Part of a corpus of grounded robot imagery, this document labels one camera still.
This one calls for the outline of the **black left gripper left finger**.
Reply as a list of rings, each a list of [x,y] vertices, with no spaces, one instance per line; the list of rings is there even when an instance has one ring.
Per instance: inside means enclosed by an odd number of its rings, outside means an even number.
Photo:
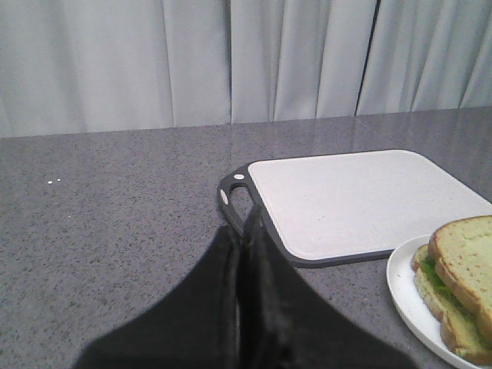
[[[76,368],[235,368],[239,245],[219,228],[185,279],[127,324],[92,341]]]

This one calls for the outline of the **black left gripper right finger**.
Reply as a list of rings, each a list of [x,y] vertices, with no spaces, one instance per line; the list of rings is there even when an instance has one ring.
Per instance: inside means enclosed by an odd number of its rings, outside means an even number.
[[[350,322],[296,272],[251,210],[238,276],[242,368],[413,368],[414,362]]]

